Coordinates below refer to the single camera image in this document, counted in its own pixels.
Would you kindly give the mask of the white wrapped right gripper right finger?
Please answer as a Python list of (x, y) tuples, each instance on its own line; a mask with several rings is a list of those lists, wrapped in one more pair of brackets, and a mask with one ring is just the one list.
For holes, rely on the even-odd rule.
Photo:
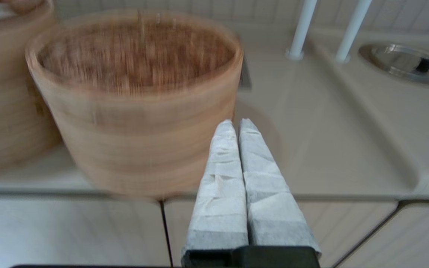
[(279, 166), (257, 126), (239, 124), (250, 241), (256, 246), (307, 246), (322, 255)]

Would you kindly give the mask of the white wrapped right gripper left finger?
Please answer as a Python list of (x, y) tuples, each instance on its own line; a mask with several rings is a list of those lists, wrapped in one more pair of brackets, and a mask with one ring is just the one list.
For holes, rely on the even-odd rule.
[(182, 254), (248, 244), (246, 190), (237, 136), (232, 121), (225, 120), (211, 140)]

